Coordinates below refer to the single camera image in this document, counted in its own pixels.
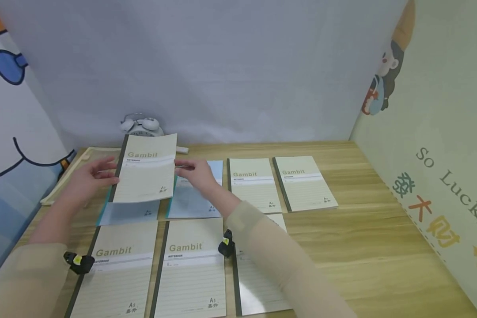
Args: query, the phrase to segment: beige sleeve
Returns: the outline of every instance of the beige sleeve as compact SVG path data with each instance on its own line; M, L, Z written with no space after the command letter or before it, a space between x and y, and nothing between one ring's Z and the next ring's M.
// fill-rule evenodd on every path
M30 244L12 252L0 268L0 318L48 318L69 265L64 244Z
M356 317L303 249L258 209L243 201L226 225L233 240L278 284L297 317Z

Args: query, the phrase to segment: black clip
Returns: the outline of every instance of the black clip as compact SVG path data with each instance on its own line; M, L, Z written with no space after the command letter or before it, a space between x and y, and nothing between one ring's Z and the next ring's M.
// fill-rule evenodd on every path
M225 258L230 257L235 253L235 242L232 241L233 234L228 229L223 234L223 241L219 244L218 251L221 253Z
M94 265L95 258L91 255L78 255L72 252L64 253L64 260L71 267L70 269L78 275L87 274Z

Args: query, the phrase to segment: cartoon wallpaper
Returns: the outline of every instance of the cartoon wallpaper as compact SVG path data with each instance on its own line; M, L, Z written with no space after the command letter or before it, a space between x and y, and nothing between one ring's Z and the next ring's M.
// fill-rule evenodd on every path
M391 43L351 140L477 308L477 1L409 1Z
M376 115L389 107L389 97L394 92L395 80L403 65L406 47L412 39L414 25L415 1L409 0L394 30L390 45L383 52L380 67L362 103L362 113Z
M75 155L25 83L28 71L23 54L0 43L0 266Z

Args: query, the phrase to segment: wall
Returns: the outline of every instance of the wall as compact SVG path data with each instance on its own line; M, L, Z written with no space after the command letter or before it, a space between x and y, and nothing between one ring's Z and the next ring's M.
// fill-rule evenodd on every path
M65 134L119 145L142 111L181 143L348 139L406 0L1 0Z
M352 139L477 307L477 0L418 1L415 16Z
M0 42L0 265L74 154L26 84L30 67L8 37L0 21L8 43Z

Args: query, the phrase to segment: alarm clock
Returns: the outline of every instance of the alarm clock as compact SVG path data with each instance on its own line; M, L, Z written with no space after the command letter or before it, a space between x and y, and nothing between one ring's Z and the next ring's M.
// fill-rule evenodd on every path
M132 113L124 116L120 122L120 130L129 135L144 137L164 136L164 131L159 127L157 119L144 117L142 113Z

